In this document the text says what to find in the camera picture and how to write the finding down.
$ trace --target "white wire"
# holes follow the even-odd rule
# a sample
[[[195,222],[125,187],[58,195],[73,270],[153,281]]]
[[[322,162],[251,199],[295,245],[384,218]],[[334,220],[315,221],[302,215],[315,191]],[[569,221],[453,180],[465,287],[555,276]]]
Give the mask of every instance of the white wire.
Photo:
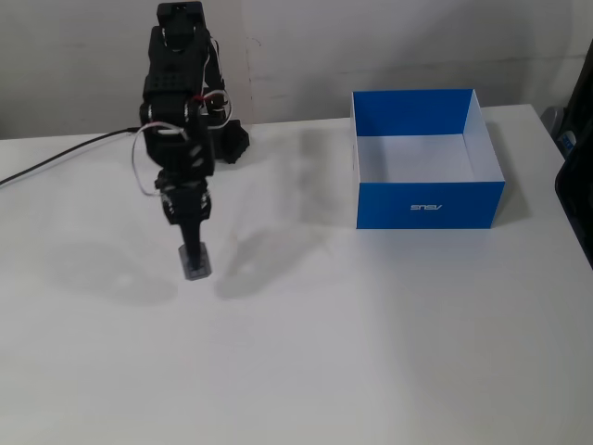
[[[200,91],[200,95],[204,95],[204,85],[206,84],[206,67],[208,66],[208,62],[210,62],[210,49],[208,49],[208,56],[206,57],[206,63],[204,64],[204,70],[202,71],[202,90]]]
[[[233,116],[233,103],[231,102],[231,97],[229,96],[229,94],[224,90],[212,90],[209,93],[207,93],[206,95],[203,95],[202,97],[204,97],[205,99],[208,99],[209,97],[211,97],[213,95],[224,95],[224,98],[226,99],[227,103],[229,104],[229,115],[226,117],[226,121],[224,121],[221,125],[212,125],[212,126],[208,127],[209,130],[219,130],[221,128],[226,127],[226,124],[231,121],[231,117]]]
[[[133,175],[136,177],[136,183],[138,183],[138,186],[140,187],[140,191],[147,197],[158,197],[160,195],[160,193],[157,192],[156,190],[154,192],[149,192],[142,186],[142,182],[140,181],[140,176],[138,176],[138,171],[136,170],[136,163],[134,161],[134,152],[136,149],[136,142],[138,141],[138,136],[140,136],[140,134],[142,134],[149,128],[155,128],[155,127],[167,128],[169,130],[173,130],[175,132],[178,132],[181,136],[183,136],[183,139],[185,139],[186,141],[188,140],[187,134],[185,134],[185,131],[183,130],[183,128],[178,127],[177,125],[172,125],[170,123],[166,123],[166,122],[150,122],[150,123],[144,125],[143,127],[140,127],[140,130],[138,130],[136,132],[136,135],[133,137],[133,142],[132,142]]]
[[[218,62],[219,65],[219,74],[222,76],[222,67],[221,67],[221,54],[219,53],[219,43],[216,41],[216,39],[214,37],[210,37],[210,41],[212,42],[212,47],[214,48],[214,51],[216,52],[216,61]]]

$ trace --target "asus logo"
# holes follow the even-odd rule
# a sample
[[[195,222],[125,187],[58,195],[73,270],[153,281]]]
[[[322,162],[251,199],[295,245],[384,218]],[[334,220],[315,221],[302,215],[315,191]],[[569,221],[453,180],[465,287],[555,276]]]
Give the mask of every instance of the asus logo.
[[[424,205],[413,205],[410,207],[410,210],[439,210],[441,207],[443,207],[443,205],[441,204],[440,206],[437,206],[435,204],[431,204],[428,206],[424,206]]]

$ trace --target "cable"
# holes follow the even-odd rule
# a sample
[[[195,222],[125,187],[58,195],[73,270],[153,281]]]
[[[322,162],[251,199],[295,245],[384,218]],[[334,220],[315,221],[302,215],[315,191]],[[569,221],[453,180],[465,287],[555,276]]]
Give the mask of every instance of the cable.
[[[124,133],[136,133],[138,131],[138,127],[130,127],[130,128],[126,128],[125,130],[117,130],[116,132],[113,133],[107,133],[107,134],[103,134],[101,136],[96,137],[95,139],[91,139],[89,141],[85,141],[81,144],[78,144],[77,146],[74,146],[72,148],[69,148],[66,151],[62,151],[61,153],[58,153],[57,155],[44,160],[43,162],[40,162],[38,164],[33,165],[32,167],[28,168],[27,170],[23,170],[22,172],[19,172],[17,174],[13,174],[12,176],[7,177],[6,179],[3,179],[2,181],[0,181],[0,187],[2,187],[5,184],[8,184],[18,178],[20,178],[21,176],[24,176],[27,173],[33,172],[37,169],[40,169],[41,167],[43,167],[44,165],[49,164],[50,162],[53,162],[56,159],[62,158],[63,156],[68,155],[69,153],[71,153],[74,150],[78,150],[79,148],[82,148],[84,146],[89,146],[91,144],[94,144],[95,142],[101,141],[103,139],[107,139],[108,137],[112,137],[112,136],[116,136],[118,134],[124,134]]]
[[[231,102],[231,97],[229,96],[229,94],[224,90],[212,90],[205,95],[195,95],[193,97],[193,99],[199,100],[199,101],[204,101],[214,95],[223,95],[224,96],[227,103],[229,104],[229,114],[228,114],[226,120],[221,125],[211,125],[208,127],[209,130],[219,130],[221,128],[224,128],[226,126],[226,124],[229,123],[231,121],[231,118],[233,117],[233,103]]]
[[[217,40],[214,37],[210,37],[210,41],[212,42],[212,47],[214,48],[214,52],[216,53],[216,61],[219,65],[219,75],[221,77],[224,77],[222,75],[222,67],[221,67],[221,48],[219,47],[219,43],[217,42]]]
[[[204,95],[204,85],[206,84],[206,67],[208,66],[208,62],[210,62],[210,49],[208,49],[208,56],[206,57],[206,63],[204,64],[204,70],[202,71],[202,90],[200,91],[200,95]]]
[[[183,139],[185,139],[186,141],[189,139],[187,137],[187,134],[185,133],[185,130],[182,127],[178,127],[176,125],[172,125],[172,124],[166,123],[166,122],[150,122],[138,129],[138,131],[136,132],[136,135],[133,137],[133,142],[132,142],[132,170],[133,170],[133,175],[136,177],[136,183],[138,183],[138,186],[140,187],[140,191],[143,193],[143,195],[145,195],[147,197],[158,197],[160,195],[160,193],[157,192],[156,190],[154,192],[149,192],[142,186],[142,182],[140,181],[140,176],[138,176],[138,171],[136,170],[136,163],[134,161],[134,152],[136,149],[136,141],[138,141],[138,136],[140,136],[140,134],[142,134],[149,128],[155,128],[155,127],[167,128],[169,130],[173,130],[174,132],[177,132],[181,136],[183,136]]]

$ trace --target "cardboard box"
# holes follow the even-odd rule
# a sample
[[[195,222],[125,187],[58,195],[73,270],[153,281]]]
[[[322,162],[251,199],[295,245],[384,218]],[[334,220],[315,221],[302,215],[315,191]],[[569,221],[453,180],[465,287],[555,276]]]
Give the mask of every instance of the cardboard box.
[[[474,90],[352,94],[359,229],[489,228],[504,178]]]

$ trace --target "red wire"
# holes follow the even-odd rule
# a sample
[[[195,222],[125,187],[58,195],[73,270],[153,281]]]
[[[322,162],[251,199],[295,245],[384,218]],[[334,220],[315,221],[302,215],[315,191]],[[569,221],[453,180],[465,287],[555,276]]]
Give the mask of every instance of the red wire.
[[[215,95],[209,95],[208,97],[204,97],[203,95],[195,95],[194,97],[192,97],[192,99],[194,100],[198,100],[200,102],[205,101],[206,99],[211,99],[212,97],[214,97]]]

